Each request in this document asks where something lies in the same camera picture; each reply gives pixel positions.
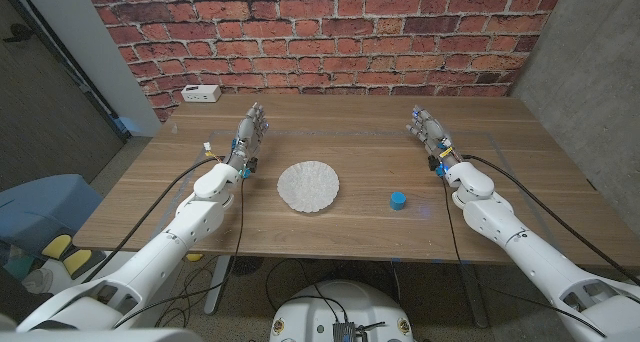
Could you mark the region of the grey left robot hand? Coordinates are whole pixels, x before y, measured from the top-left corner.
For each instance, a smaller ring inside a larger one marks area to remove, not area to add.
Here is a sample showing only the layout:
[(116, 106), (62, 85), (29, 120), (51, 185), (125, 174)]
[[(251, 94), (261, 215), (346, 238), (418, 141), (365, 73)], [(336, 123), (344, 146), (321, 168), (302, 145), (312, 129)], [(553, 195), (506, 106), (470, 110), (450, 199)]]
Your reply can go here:
[(268, 128), (264, 108), (255, 102), (238, 125), (234, 137), (235, 145), (231, 149), (227, 164), (237, 170), (244, 169), (251, 159), (257, 157)]

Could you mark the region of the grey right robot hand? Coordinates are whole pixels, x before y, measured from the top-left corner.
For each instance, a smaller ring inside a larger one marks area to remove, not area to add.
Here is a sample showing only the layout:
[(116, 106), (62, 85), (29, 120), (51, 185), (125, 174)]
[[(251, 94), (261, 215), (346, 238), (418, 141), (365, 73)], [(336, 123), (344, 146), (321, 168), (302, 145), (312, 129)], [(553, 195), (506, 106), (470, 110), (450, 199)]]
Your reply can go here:
[(463, 161), (451, 135), (426, 109), (416, 105), (411, 116), (412, 120), (406, 125), (406, 129), (424, 145), (431, 171), (444, 174)]

